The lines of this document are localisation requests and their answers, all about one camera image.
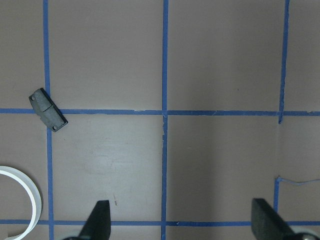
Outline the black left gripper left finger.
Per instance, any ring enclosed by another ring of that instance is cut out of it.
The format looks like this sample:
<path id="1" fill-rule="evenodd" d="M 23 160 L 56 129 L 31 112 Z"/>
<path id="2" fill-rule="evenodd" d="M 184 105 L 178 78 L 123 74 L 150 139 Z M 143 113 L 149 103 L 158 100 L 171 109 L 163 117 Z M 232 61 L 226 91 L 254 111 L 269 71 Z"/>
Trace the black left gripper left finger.
<path id="1" fill-rule="evenodd" d="M 99 200 L 77 236 L 65 240 L 109 240 L 111 236 L 111 211 L 109 200 Z"/>

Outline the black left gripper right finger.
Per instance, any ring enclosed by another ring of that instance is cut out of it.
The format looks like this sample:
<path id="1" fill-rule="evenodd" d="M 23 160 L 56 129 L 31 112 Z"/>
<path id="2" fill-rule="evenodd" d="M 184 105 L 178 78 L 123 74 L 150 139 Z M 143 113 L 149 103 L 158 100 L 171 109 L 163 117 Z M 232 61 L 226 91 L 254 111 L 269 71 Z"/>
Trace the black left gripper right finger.
<path id="1" fill-rule="evenodd" d="M 256 240 L 297 240 L 299 236 L 264 198 L 251 201 L 251 231 Z"/>

